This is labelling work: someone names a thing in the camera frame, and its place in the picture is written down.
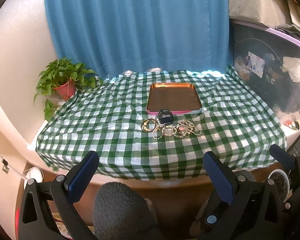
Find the copper tray pink rim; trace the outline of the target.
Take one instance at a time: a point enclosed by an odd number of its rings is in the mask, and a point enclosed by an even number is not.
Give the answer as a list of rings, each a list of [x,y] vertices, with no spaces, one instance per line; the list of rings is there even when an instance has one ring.
[[[162,109],[168,109],[174,115],[200,112],[202,103],[195,85],[184,82],[152,84],[146,111],[157,115]]]

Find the red plant pot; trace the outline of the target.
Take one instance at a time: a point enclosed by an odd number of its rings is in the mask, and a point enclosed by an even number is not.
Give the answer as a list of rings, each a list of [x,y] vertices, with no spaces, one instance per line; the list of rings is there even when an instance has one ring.
[[[75,94],[76,86],[73,80],[69,80],[67,83],[55,88],[55,91],[64,101],[67,101]]]

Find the grey fabric storage box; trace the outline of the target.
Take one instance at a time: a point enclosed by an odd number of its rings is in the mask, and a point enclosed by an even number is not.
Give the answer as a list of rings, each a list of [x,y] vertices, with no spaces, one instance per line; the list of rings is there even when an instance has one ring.
[[[300,26],[300,9],[292,0],[229,0],[229,16],[272,28],[285,24]]]

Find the thin gold bangle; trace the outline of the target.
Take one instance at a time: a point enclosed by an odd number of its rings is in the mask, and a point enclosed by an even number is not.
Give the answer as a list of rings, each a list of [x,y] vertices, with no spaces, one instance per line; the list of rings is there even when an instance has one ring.
[[[163,130],[164,130],[164,127],[165,125],[163,124],[158,124],[154,129],[153,129],[153,132],[152,132],[152,137],[155,139],[155,140],[159,140],[163,137]]]

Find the green potted plant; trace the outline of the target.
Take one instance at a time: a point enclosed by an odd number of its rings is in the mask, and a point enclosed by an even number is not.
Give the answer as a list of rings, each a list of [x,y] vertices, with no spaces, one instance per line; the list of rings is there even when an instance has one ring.
[[[55,94],[60,96],[55,88],[67,83],[69,80],[73,80],[76,86],[75,93],[92,92],[103,84],[102,78],[94,70],[88,69],[82,62],[73,63],[66,57],[50,62],[38,77],[33,101],[36,101],[39,95],[47,97],[44,105],[44,118],[46,121],[51,120],[58,109],[57,104],[51,101],[52,96]]]

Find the clear storage bin purple lid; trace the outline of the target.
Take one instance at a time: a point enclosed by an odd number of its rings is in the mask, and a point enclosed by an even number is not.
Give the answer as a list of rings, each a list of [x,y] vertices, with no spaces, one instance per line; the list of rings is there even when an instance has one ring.
[[[233,67],[282,124],[300,122],[300,41],[276,29],[231,21]],[[247,68],[248,52],[265,60],[262,78]]]

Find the green white checkered tablecloth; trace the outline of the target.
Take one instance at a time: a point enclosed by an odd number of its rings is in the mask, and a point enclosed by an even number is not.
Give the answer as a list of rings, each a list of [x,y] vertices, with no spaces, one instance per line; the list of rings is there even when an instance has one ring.
[[[195,86],[202,108],[155,125],[146,112],[150,86],[184,81]],[[204,174],[212,151],[233,169],[271,165],[271,145],[286,136],[270,107],[228,66],[207,71],[144,72],[106,79],[78,93],[55,113],[37,137],[36,152],[55,171],[68,170],[89,151],[100,157],[98,173],[123,179],[183,179]]]

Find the grey furry microphone cover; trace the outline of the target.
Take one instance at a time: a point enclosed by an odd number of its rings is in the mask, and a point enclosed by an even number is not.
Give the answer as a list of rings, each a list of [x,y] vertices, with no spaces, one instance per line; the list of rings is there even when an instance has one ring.
[[[164,239],[146,201],[126,184],[103,184],[95,196],[97,239]]]

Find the blue curtain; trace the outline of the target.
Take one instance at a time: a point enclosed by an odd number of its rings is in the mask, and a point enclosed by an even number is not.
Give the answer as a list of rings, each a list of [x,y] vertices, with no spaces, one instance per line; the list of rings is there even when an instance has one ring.
[[[229,0],[44,0],[58,57],[99,76],[127,70],[224,72]]]

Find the black smart watch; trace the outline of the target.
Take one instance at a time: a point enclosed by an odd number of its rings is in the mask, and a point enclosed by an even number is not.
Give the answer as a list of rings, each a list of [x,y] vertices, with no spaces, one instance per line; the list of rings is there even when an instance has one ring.
[[[158,112],[158,120],[160,124],[171,125],[174,122],[174,116],[168,109],[161,109]]]

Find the white label sticker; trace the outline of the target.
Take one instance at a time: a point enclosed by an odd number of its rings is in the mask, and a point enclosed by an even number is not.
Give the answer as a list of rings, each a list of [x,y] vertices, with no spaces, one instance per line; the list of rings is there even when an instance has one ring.
[[[266,62],[264,59],[260,58],[250,51],[248,52],[247,68],[260,78],[262,78],[263,76],[265,63]]]

